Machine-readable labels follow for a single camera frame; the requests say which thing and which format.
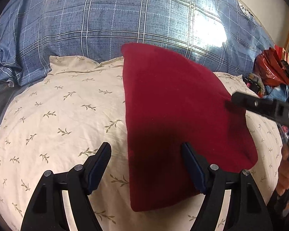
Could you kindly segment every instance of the hand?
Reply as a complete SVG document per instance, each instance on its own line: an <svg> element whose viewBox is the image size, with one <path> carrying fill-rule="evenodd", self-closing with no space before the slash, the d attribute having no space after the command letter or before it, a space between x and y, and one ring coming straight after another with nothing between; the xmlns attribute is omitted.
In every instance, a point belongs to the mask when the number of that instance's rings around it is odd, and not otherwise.
<svg viewBox="0 0 289 231"><path fill-rule="evenodd" d="M289 189L289 147L284 145L281 149L282 160L278 168L278 182L276 185L276 192L281 196Z"/></svg>

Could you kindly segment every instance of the blue plaid duvet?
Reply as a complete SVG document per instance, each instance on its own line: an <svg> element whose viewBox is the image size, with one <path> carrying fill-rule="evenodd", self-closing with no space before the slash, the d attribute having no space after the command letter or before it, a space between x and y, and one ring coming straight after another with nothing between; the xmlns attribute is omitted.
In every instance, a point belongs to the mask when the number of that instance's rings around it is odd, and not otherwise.
<svg viewBox="0 0 289 231"><path fill-rule="evenodd" d="M49 56L121 56L127 42L181 53L212 71L247 75L273 42L237 0L11 0L0 17L0 81L25 85Z"/></svg>

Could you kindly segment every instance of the bed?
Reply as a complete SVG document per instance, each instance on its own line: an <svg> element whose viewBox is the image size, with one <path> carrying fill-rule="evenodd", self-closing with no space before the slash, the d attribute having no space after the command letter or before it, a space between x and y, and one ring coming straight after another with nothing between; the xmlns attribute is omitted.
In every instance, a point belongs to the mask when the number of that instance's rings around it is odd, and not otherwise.
<svg viewBox="0 0 289 231"><path fill-rule="evenodd" d="M97 63L81 56L51 57L47 77L16 96L0 128L0 213L19 230L34 187L45 170L68 171L94 154L100 143L113 153L97 191L90 196L103 230L189 230L203 195L172 207L134 212L129 203L123 59ZM250 91L241 76L217 72L229 93ZM250 170L267 203L277 183L281 138L276 123L246 113L258 152ZM229 201L229 192L225 194ZM64 195L71 230L76 230ZM224 204L216 230L223 229Z"/></svg>
<svg viewBox="0 0 289 231"><path fill-rule="evenodd" d="M154 44L179 52L217 72L217 77L230 93L236 90L252 93L240 75L249 74L255 56L273 46L253 16L244 14L237 0L11 0L0 16L0 82L22 87L6 97L7 112L0 118L0 214L12 230L20 229L34 185L45 170L51 166L54 172L67 171L76 163L82 163L87 155L94 154L103 141L111 143L113 157L101 182L101 189L96 192L99 200L90 198L103 230L134 229L139 223L144 230L188 230L191 227L203 200L201 195L153 212L136 213L130 209L124 92L120 78L122 67L117 67L115 71L110 68L114 62L118 66L122 65L122 59L113 58L122 55L120 47L126 42ZM82 87L82 90L87 88L90 91L91 79L106 80L101 85L110 86L116 95L111 94L113 107L108 108L107 114L97 121L99 125L87 123L80 126L79 134L84 136L82 145L74 143L73 152L66 152L60 148L61 145L56 145L53 147L56 152L50 155L51 152L45 147L52 147L51 138L47 141L39 139L35 133L17 131L19 124L30 124L29 118L34 116L34 111L44 107L42 96L35 94L36 86L52 86L52 76L58 72L54 66L63 65L66 61L75 63L68 77L71 82L67 84L74 87L65 91L66 94L60 88L62 85L52 87L56 93L62 93L62 99L64 96L67 96L66 100L75 99L73 91L79 83L87 86ZM82 72L86 72L86 77L82 78L75 71L84 67ZM100 95L103 93L97 90L96 94L86 96ZM28 105L24 103L23 97L30 100ZM94 107L88 101L80 105L78 110L91 114L97 111L97 107ZM42 120L51 119L58 112L63 113L63 109L43 109L46 111L42 114ZM32 114L21 116L22 111ZM112 126L110 133L113 135L109 137L105 126L111 125L109 121L113 120L121 121L116 123L116 127ZM251 173L265 202L268 202L277 182L277 168L281 159L280 135L274 122L252 113L247 113L247 125L259 157ZM87 138L90 128L99 133L94 142ZM75 131L64 126L58 127L54 134L69 137L71 132ZM15 137L9 137L15 133L23 138L17 141ZM33 141L40 141L41 145L36 149L27 149L28 154L25 149L12 144L28 148ZM39 166L32 170L35 163ZM109 189L106 194L113 195L114 199L109 206L104 206L103 201L106 188ZM64 200L69 225L71 230L75 230L66 195ZM125 213L126 218L135 221L130 223L125 218L118 218L120 213ZM223 213L217 230L223 229L227 204L223 206Z"/></svg>

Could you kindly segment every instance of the wall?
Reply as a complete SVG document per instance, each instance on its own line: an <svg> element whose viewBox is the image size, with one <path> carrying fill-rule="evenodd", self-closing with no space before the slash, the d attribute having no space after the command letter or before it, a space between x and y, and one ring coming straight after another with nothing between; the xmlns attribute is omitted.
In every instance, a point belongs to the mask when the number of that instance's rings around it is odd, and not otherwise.
<svg viewBox="0 0 289 231"><path fill-rule="evenodd" d="M275 44L284 47L289 32L289 7L284 0L241 0L257 17Z"/></svg>

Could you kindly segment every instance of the red towel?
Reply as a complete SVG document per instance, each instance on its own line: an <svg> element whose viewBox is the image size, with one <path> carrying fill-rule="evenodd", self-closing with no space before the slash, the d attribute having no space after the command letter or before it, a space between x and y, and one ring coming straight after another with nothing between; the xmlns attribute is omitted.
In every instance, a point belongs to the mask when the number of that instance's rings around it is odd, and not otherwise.
<svg viewBox="0 0 289 231"><path fill-rule="evenodd" d="M226 106L231 96L210 70L152 45L131 43L121 50L134 211L197 194L180 155L183 142L226 171L255 165L245 110Z"/></svg>

